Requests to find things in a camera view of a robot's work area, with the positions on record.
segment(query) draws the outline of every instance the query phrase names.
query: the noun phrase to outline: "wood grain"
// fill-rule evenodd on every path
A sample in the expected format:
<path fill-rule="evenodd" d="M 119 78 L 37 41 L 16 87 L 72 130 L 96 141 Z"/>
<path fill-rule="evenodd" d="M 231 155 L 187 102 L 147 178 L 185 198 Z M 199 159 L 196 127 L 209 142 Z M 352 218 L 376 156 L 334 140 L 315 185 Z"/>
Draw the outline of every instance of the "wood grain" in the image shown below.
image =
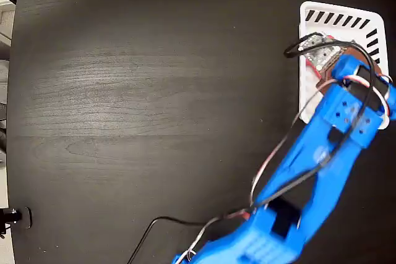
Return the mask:
<path fill-rule="evenodd" d="M 17 263 L 126 263 L 155 216 L 246 203 L 297 111 L 297 61 L 282 52 L 303 1 L 18 0 L 7 172 L 34 225 L 12 233 Z M 395 75 L 394 0 L 313 1 L 380 13 Z M 396 260 L 395 131 L 363 153 L 300 263 Z M 137 263 L 169 263 L 196 230 L 154 233 Z"/>

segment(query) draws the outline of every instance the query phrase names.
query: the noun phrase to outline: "basket slot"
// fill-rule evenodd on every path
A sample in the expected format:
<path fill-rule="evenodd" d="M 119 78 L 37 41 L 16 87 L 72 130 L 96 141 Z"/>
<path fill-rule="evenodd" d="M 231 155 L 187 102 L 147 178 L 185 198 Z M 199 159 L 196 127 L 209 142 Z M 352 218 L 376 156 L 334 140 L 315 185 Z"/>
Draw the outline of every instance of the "basket slot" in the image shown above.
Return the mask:
<path fill-rule="evenodd" d="M 373 57 L 374 55 L 376 55 L 376 54 L 379 54 L 379 49 L 375 49 L 374 51 L 372 51 L 372 52 L 369 53 L 369 55 L 372 56 L 372 57 Z"/>
<path fill-rule="evenodd" d="M 329 15 L 327 16 L 327 18 L 324 20 L 324 23 L 327 24 L 327 23 L 331 20 L 331 18 L 332 18 L 333 16 L 334 16 L 334 13 L 333 13 L 333 12 L 329 13 Z"/>
<path fill-rule="evenodd" d="M 359 27 L 359 29 L 363 29 L 364 26 L 366 26 L 369 22 L 370 22 L 370 20 L 369 20 L 369 19 L 366 19 L 366 20 L 363 22 L 363 24 L 361 24 L 361 26 Z"/>
<path fill-rule="evenodd" d="M 323 17 L 323 15 L 324 15 L 324 12 L 320 11 L 315 19 L 315 23 L 318 23 L 321 20 L 321 18 Z"/>
<path fill-rule="evenodd" d="M 311 19 L 312 15 L 315 13 L 315 11 L 313 9 L 310 9 L 308 12 L 308 15 L 305 18 L 305 21 L 309 21 L 309 19 Z"/>
<path fill-rule="evenodd" d="M 366 35 L 366 38 L 370 38 L 370 37 L 372 37 L 372 36 L 375 35 L 375 34 L 377 34 L 377 29 L 374 29 L 372 32 L 368 33 L 368 34 Z"/>
<path fill-rule="evenodd" d="M 367 44 L 367 47 L 369 48 L 369 47 L 374 46 L 374 45 L 376 45 L 376 44 L 378 44 L 378 38 L 376 38 L 375 40 L 370 41 L 370 42 Z"/>
<path fill-rule="evenodd" d="M 350 21 L 351 19 L 352 19 L 352 16 L 349 15 L 349 16 L 345 19 L 344 23 L 342 23 L 342 26 L 346 26 L 346 25 L 349 23 L 349 21 Z"/>
<path fill-rule="evenodd" d="M 335 19 L 335 21 L 334 21 L 333 25 L 336 25 L 336 24 L 338 24 L 338 23 L 339 23 L 339 21 L 341 21 L 341 19 L 342 19 L 342 17 L 343 17 L 343 16 L 344 16 L 343 14 L 339 14 L 339 15 L 338 15 L 338 17 Z"/>
<path fill-rule="evenodd" d="M 352 23 L 351 28 L 354 28 L 360 21 L 361 18 L 357 17 L 356 20 Z"/>

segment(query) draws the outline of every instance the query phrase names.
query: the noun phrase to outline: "floor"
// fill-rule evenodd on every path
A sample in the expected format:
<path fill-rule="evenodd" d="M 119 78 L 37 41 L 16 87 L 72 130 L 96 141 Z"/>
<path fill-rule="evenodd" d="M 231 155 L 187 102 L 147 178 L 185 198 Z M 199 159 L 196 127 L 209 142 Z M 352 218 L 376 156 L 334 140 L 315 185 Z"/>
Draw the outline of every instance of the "floor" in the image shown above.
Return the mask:
<path fill-rule="evenodd" d="M 14 11 L 0 12 L 0 30 L 11 37 Z M 8 61 L 0 60 L 0 102 L 7 102 Z M 0 153 L 0 208 L 8 208 L 6 156 Z M 11 230 L 0 239 L 0 264 L 14 264 Z"/>

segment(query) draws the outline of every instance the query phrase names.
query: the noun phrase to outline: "white wire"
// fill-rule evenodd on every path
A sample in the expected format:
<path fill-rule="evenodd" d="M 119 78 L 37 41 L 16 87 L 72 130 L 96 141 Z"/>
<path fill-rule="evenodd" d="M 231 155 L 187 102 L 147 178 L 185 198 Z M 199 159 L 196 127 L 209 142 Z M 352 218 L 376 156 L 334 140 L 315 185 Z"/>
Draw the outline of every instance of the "white wire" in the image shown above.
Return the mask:
<path fill-rule="evenodd" d="M 344 76 L 343 79 L 358 82 L 358 83 L 364 85 L 366 88 L 370 87 L 370 83 L 366 79 L 360 77 L 359 75 L 346 75 L 346 76 Z M 379 126 L 379 129 L 382 129 L 382 128 L 385 128 L 389 124 L 389 114 L 390 114 L 389 106 L 388 106 L 385 98 L 382 96 L 381 93 L 379 93 L 379 91 L 376 87 L 373 87 L 372 90 L 378 96 L 378 98 L 381 100 L 382 106 L 384 107 L 384 114 L 381 116 L 382 124 Z"/>
<path fill-rule="evenodd" d="M 307 102 L 305 102 L 305 105 L 303 106 L 303 108 L 297 113 L 297 115 L 295 116 L 295 118 L 293 119 L 293 122 L 291 123 L 290 128 L 292 128 L 294 126 L 294 124 L 296 123 L 297 119 L 300 117 L 301 113 L 304 111 L 304 109 L 306 109 L 306 107 L 308 106 L 308 104 L 312 101 L 312 99 L 314 99 L 314 97 L 326 86 L 330 85 L 331 83 L 335 83 L 337 82 L 337 80 L 335 79 L 331 79 L 326 81 L 325 83 L 323 83 L 323 85 L 321 85 L 316 92 L 307 100 Z M 259 171 L 257 172 L 257 174 L 254 176 L 254 179 L 252 181 L 252 189 L 250 191 L 250 205 L 252 206 L 254 201 L 253 201 L 253 196 L 254 196 L 254 190 L 257 187 L 257 184 L 259 183 L 259 180 L 265 170 L 265 168 L 267 167 L 267 165 L 270 163 L 271 159 L 273 158 L 273 156 L 275 156 L 275 154 L 277 153 L 277 151 L 279 151 L 279 149 L 282 147 L 282 145 L 285 143 L 286 139 L 288 138 L 289 133 L 287 133 L 282 140 L 278 143 L 278 145 L 273 149 L 273 151 L 271 152 L 271 154 L 267 157 L 267 159 L 265 159 L 265 161 L 262 163 Z"/>
<path fill-rule="evenodd" d="M 380 76 L 380 77 L 387 77 L 390 83 L 393 83 L 393 82 L 394 82 L 393 78 L 390 77 L 390 75 L 387 75 L 387 74 L 378 74 L 378 76 Z"/>

